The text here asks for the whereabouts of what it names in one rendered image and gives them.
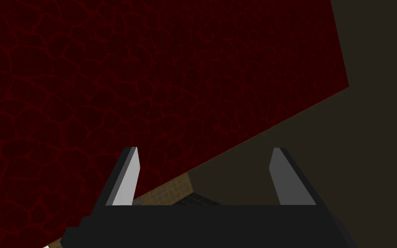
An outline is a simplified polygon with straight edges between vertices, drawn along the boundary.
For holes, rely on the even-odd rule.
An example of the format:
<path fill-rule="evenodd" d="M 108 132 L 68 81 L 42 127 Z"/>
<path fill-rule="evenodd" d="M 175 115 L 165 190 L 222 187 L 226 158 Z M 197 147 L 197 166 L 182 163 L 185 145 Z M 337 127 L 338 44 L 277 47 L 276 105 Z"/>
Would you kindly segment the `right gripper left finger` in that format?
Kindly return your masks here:
<path fill-rule="evenodd" d="M 96 206 L 132 205 L 139 173 L 137 147 L 124 148 L 96 201 Z"/>

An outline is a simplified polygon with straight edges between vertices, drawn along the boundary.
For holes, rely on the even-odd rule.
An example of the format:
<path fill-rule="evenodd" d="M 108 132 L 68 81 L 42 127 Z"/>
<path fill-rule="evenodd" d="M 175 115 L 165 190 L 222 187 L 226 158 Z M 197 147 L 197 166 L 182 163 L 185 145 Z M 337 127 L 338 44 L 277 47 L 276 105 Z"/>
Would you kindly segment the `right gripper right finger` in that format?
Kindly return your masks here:
<path fill-rule="evenodd" d="M 285 148 L 274 148 L 269 172 L 281 205 L 319 205 L 323 200 Z"/>

